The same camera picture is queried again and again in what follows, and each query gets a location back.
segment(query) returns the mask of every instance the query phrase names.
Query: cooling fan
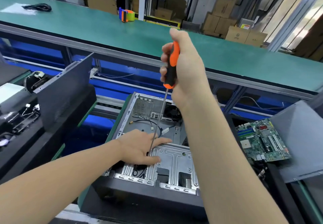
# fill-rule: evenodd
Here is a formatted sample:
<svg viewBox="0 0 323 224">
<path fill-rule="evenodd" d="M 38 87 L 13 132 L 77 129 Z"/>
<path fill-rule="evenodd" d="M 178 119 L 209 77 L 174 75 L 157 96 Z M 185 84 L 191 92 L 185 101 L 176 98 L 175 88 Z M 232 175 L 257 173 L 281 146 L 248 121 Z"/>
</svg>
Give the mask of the cooling fan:
<svg viewBox="0 0 323 224">
<path fill-rule="evenodd" d="M 173 121 L 180 121 L 182 119 L 182 115 L 180 110 L 172 104 L 167 104 L 164 110 L 164 117 L 170 118 Z"/>
</svg>

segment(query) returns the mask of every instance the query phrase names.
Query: green tabletop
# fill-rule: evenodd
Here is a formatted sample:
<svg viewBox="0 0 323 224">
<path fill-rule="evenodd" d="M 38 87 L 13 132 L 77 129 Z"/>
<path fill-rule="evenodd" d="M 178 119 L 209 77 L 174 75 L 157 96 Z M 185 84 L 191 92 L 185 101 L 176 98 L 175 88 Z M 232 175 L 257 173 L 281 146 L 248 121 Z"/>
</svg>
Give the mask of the green tabletop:
<svg viewBox="0 0 323 224">
<path fill-rule="evenodd" d="M 143 21 L 124 23 L 116 15 L 66 2 L 0 0 L 0 11 L 14 3 L 47 3 L 53 10 L 36 15 L 0 12 L 0 21 L 154 56 L 160 56 L 161 47 L 172 41 L 168 27 Z M 323 85 L 323 63 L 202 34 L 189 35 L 206 68 L 308 91 L 318 91 Z"/>
</svg>

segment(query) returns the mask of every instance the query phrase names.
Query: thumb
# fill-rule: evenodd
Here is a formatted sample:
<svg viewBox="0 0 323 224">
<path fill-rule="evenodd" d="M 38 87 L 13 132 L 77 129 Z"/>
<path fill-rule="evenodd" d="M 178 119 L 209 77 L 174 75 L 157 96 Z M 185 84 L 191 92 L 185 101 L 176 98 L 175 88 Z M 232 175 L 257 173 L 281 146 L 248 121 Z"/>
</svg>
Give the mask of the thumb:
<svg viewBox="0 0 323 224">
<path fill-rule="evenodd" d="M 178 42 L 181 51 L 189 51 L 191 48 L 195 48 L 187 32 L 171 28 L 169 34 L 174 41 Z"/>
<path fill-rule="evenodd" d="M 141 160 L 141 165 L 154 165 L 158 162 L 160 162 L 160 157 L 158 156 L 144 156 Z"/>
</svg>

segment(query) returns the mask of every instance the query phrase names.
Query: green circuit board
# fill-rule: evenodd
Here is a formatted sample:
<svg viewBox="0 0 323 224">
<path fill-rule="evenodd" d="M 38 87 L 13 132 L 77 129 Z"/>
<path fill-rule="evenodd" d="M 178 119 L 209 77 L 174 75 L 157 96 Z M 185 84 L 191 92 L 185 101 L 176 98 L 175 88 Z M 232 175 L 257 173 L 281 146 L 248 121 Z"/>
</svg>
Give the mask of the green circuit board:
<svg viewBox="0 0 323 224">
<path fill-rule="evenodd" d="M 241 146 L 248 157 L 267 162 L 290 158 L 290 153 L 269 119 L 236 127 Z"/>
</svg>

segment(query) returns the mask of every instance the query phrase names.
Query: screwdriver shaft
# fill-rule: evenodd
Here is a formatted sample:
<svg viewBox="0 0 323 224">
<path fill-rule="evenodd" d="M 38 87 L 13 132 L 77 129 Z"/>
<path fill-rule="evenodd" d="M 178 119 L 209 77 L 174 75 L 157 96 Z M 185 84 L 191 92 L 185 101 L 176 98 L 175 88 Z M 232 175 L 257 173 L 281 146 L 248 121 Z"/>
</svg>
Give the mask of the screwdriver shaft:
<svg viewBox="0 0 323 224">
<path fill-rule="evenodd" d="M 154 137 L 152 138 L 152 141 L 151 141 L 151 145 L 150 145 L 150 149 L 149 149 L 149 155 L 151 156 L 151 150 L 152 150 L 152 145 L 154 144 L 154 140 L 155 140 L 155 137 L 156 137 L 156 133 L 157 133 L 157 130 L 158 130 L 158 125 L 159 125 L 159 122 L 160 120 L 162 119 L 162 116 L 163 116 L 163 113 L 164 113 L 164 108 L 165 108 L 165 104 L 166 104 L 166 98 L 167 98 L 167 94 L 168 94 L 168 89 L 166 89 L 166 93 L 165 93 L 165 97 L 164 97 L 164 100 L 163 100 L 163 104 L 161 106 L 161 111 L 160 111 L 160 114 L 158 116 L 158 122 L 157 122 L 157 125 L 156 125 L 156 129 L 155 129 L 155 133 L 154 133 Z"/>
</svg>

